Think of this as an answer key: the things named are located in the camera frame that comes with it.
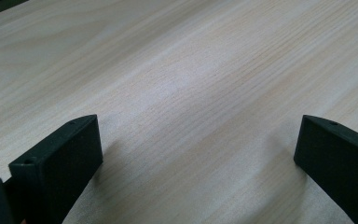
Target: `table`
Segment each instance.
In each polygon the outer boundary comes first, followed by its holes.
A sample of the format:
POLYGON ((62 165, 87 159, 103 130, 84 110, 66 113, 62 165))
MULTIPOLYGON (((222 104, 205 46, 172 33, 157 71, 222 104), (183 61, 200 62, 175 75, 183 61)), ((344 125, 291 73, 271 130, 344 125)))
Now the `table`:
POLYGON ((293 162, 301 117, 358 132, 358 1, 47 0, 0 13, 0 176, 97 114, 64 223, 351 223, 293 162))

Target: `wood grain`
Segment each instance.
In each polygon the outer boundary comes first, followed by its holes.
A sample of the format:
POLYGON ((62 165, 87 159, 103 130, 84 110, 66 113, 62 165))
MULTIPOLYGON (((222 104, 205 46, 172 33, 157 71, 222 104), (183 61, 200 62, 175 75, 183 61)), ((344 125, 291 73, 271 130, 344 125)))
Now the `wood grain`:
POLYGON ((0 13, 0 176, 88 114, 104 164, 64 223, 351 223, 293 155, 303 114, 358 132, 358 0, 0 13))

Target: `wooden surface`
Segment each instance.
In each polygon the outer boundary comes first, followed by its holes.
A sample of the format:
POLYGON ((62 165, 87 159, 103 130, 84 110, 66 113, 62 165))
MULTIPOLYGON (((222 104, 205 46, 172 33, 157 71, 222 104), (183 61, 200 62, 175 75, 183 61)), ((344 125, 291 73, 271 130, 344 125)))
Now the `wooden surface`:
POLYGON ((104 164, 64 223, 351 223, 293 155, 303 114, 358 132, 358 0, 0 13, 0 176, 88 114, 104 164))

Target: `light wood surface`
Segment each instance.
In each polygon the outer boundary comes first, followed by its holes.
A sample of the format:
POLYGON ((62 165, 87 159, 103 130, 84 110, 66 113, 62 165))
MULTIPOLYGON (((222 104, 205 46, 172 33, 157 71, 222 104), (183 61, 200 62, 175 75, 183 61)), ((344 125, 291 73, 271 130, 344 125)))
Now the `light wood surface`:
POLYGON ((64 223, 351 223, 293 155, 303 114, 358 132, 358 0, 0 13, 0 176, 88 114, 104 164, 64 223))

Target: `tabletop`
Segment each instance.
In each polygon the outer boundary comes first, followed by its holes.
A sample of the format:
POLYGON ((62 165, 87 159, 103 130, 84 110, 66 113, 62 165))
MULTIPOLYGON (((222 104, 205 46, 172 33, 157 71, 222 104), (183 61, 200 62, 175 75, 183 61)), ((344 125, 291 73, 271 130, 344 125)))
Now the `tabletop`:
POLYGON ((303 115, 358 132, 358 0, 30 0, 0 13, 0 176, 97 114, 64 223, 351 223, 293 162, 303 115))

